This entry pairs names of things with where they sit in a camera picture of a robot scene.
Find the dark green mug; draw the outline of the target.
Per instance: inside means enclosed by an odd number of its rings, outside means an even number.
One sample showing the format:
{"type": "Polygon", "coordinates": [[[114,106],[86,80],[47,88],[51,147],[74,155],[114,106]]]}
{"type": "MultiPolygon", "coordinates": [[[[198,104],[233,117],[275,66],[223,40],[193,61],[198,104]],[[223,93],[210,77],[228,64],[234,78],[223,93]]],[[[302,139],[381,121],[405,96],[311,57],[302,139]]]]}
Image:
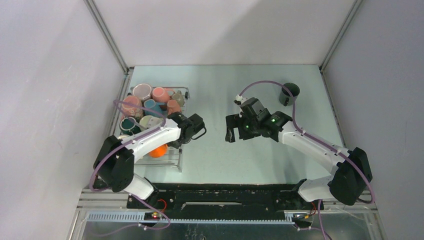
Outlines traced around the dark green mug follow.
{"type": "Polygon", "coordinates": [[[291,106],[296,102],[300,92],[301,90],[298,85],[292,82],[287,82],[283,84],[278,100],[285,107],[291,106]]]}

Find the salmon printed mug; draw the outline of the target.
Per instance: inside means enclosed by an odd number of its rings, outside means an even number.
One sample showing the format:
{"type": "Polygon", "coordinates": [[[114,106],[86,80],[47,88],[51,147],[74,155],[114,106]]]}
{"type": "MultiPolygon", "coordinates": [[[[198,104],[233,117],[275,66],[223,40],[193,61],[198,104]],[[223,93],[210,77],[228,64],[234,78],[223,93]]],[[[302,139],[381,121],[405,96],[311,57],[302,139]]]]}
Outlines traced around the salmon printed mug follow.
{"type": "Polygon", "coordinates": [[[167,115],[168,116],[173,114],[173,113],[177,113],[177,112],[181,113],[182,112],[182,108],[181,108],[180,104],[174,99],[170,99],[167,102],[166,108],[167,108],[167,115]]]}

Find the orange mug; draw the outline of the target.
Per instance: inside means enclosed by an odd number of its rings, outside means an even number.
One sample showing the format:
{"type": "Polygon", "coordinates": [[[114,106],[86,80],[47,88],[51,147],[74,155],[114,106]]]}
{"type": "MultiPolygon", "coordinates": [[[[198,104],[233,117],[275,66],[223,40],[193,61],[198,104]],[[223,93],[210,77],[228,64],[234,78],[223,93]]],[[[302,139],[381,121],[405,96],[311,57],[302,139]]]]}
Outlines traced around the orange mug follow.
{"type": "Polygon", "coordinates": [[[148,153],[148,155],[152,158],[160,158],[162,156],[164,156],[168,151],[168,145],[167,144],[163,144],[157,148],[155,148],[154,150],[150,151],[148,153]]]}

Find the cream mug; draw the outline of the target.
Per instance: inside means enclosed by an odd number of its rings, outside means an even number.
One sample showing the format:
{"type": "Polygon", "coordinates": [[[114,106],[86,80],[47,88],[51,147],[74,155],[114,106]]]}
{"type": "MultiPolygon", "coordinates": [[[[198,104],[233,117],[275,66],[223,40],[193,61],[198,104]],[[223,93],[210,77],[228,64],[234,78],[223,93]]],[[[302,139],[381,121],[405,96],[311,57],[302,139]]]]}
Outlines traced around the cream mug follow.
{"type": "Polygon", "coordinates": [[[128,137],[129,137],[129,135],[127,135],[127,134],[122,134],[122,135],[119,135],[117,138],[118,138],[119,140],[123,140],[123,139],[128,138],[128,137]]]}

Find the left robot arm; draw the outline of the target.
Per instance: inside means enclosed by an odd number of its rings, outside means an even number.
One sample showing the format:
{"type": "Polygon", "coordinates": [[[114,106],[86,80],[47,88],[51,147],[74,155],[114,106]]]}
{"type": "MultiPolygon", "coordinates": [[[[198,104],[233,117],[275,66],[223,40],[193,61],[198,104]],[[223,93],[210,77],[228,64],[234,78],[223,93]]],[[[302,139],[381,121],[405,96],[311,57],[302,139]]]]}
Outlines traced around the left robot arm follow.
{"type": "Polygon", "coordinates": [[[195,135],[202,137],[205,133],[204,120],[198,114],[186,117],[174,112],[156,126],[125,139],[111,135],[104,140],[93,164],[90,184],[100,177],[106,189],[135,195],[145,208],[153,208],[158,202],[156,188],[134,173],[135,163],[163,145],[178,149],[195,140],[195,135]]]}

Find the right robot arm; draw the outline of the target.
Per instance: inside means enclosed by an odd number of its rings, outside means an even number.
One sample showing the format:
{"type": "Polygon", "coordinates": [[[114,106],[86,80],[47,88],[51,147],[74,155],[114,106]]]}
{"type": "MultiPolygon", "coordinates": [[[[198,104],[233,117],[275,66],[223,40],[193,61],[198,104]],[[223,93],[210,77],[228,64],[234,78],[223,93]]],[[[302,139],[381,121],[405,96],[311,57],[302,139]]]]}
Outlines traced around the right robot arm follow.
{"type": "Polygon", "coordinates": [[[320,199],[336,199],[352,206],[373,179],[364,150],[359,147],[349,150],[314,135],[308,137],[305,131],[296,129],[289,115],[281,111],[270,114],[265,110],[263,116],[232,114],[226,116],[225,121],[226,142],[235,142],[235,129],[241,140],[270,138],[311,157],[329,173],[317,179],[303,179],[296,185],[290,201],[297,209],[304,209],[310,202],[320,199]]]}

